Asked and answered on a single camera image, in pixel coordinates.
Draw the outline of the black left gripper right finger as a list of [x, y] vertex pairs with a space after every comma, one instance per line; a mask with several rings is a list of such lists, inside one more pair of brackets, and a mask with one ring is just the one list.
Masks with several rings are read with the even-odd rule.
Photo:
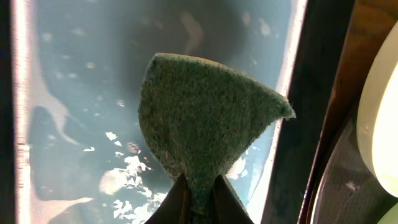
[[222, 175], [213, 185], [213, 219], [215, 224], [253, 224]]

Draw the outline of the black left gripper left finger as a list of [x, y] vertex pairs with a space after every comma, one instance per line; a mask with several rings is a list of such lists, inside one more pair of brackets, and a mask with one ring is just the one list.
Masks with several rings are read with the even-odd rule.
[[190, 220], [190, 189], [180, 174], [170, 192], [145, 224], [188, 224]]

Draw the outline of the green scouring sponge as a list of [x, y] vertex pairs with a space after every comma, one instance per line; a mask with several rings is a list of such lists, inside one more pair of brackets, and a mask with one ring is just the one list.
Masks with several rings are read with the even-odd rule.
[[180, 174], [186, 177], [189, 223], [214, 223], [215, 179], [222, 175], [226, 181], [266, 128], [294, 118], [295, 111], [284, 96], [240, 71], [203, 58], [157, 53], [142, 82], [138, 117], [148, 148], [173, 182]]

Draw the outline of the mint plate with blue streak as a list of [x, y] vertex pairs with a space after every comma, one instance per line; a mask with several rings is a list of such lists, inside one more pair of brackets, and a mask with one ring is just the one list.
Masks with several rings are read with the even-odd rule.
[[377, 224], [398, 224], [398, 203], [395, 204]]

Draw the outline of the round black tray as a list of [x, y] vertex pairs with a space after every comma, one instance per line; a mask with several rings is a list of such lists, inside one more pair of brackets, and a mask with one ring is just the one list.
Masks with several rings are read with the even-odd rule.
[[395, 205], [368, 170], [358, 148], [356, 118], [358, 104], [347, 113], [314, 172], [314, 185], [305, 197], [299, 223], [378, 223]]

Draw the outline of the black rectangular water tray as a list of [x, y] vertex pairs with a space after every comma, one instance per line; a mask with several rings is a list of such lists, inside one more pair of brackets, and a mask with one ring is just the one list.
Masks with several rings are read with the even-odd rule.
[[157, 52], [245, 71], [289, 97], [228, 179], [255, 223], [296, 223], [353, 1], [3, 1], [12, 30], [7, 108], [26, 152], [31, 223], [144, 223], [172, 181], [137, 109]]

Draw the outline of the mint plate with scribble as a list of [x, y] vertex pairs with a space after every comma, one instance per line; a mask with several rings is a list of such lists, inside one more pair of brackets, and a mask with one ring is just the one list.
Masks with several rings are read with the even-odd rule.
[[397, 25], [369, 70], [359, 102], [356, 132], [366, 167], [389, 194], [397, 197]]

